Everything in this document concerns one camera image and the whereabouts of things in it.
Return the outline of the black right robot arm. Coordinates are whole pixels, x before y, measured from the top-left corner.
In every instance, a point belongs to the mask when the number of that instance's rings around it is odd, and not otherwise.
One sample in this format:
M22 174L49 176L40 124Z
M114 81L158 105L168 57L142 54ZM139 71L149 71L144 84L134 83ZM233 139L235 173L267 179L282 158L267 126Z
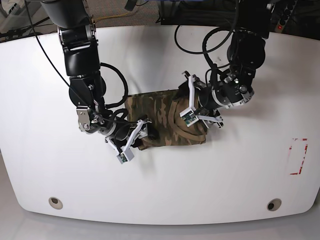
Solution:
M79 129L87 134L105 135L119 161L131 161L134 158L131 147L138 147L144 137L156 138L158 133L147 117L126 120L129 112L120 106L128 99L128 83L116 67L100 62L94 19L82 0L42 0L40 4L57 25L69 77L69 98L76 107ZM116 103L105 103L107 86L101 67L113 70L123 83L123 97Z

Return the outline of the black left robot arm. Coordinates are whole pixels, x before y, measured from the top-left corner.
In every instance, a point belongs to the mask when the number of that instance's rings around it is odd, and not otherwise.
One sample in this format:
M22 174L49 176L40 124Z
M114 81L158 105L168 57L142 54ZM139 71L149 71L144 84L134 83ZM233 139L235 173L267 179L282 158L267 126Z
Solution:
M188 127L198 121L222 127L219 108L242 106L252 99L256 70L266 59L271 4L269 0L237 0L231 27L217 27L204 37L199 54L204 55L210 67L205 74L205 81L185 71L183 75L186 82L179 86L177 94L178 97L188 96L188 107L179 114ZM220 31L227 31L226 37L231 38L227 49L228 64L223 66L217 66L209 56L221 45L207 49L209 38Z

